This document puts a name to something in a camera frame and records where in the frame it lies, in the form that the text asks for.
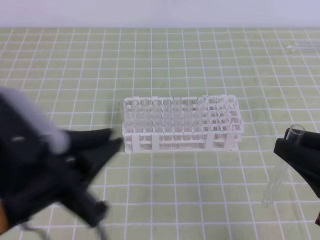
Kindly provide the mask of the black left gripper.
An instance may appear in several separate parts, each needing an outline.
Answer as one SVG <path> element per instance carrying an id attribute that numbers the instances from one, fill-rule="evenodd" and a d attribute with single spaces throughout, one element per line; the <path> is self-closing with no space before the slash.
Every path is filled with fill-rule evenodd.
<path id="1" fill-rule="evenodd" d="M 111 128 L 58 128 L 20 90 L 1 87 L 1 232 L 56 202 L 96 227 L 108 205 L 88 187 L 123 144 L 122 138 L 110 140 L 112 134 Z"/>

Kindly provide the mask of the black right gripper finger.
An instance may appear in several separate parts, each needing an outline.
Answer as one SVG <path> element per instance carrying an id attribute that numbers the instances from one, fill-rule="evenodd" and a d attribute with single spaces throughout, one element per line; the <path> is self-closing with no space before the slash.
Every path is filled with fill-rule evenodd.
<path id="1" fill-rule="evenodd" d="M 273 152 L 289 164 L 308 183 L 317 197 L 320 196 L 320 155 L 286 155 L 285 139 L 277 139 Z"/>
<path id="2" fill-rule="evenodd" d="M 317 132 L 288 128 L 284 143 L 283 150 L 286 155 L 320 154 L 320 134 Z"/>

